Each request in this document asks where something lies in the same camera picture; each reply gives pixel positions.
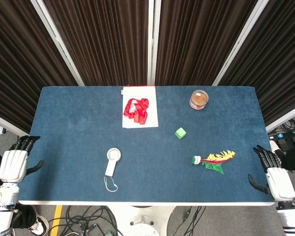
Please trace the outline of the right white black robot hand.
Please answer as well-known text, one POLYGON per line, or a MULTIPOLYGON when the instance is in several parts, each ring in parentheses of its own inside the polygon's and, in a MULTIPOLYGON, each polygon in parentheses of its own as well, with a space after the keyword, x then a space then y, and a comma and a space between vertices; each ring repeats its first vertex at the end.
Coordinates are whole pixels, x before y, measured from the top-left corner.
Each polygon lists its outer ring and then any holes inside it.
POLYGON ((258 155, 264 169, 267 186, 258 185, 251 174, 248 174, 250 185, 265 194, 271 194, 276 202, 292 201, 295 198, 295 190, 287 173, 282 168, 278 157, 271 151, 264 149, 260 145, 253 148, 258 155))

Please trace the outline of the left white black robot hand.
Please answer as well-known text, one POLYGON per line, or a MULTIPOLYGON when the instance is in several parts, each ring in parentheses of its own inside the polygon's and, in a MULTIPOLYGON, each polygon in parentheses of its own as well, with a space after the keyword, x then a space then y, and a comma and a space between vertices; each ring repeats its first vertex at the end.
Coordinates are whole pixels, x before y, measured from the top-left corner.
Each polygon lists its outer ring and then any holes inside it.
POLYGON ((27 168, 29 154, 40 136, 22 136, 8 151, 5 151, 0 164, 2 182, 19 183, 25 176, 37 172, 44 164, 40 160, 34 167, 27 168))

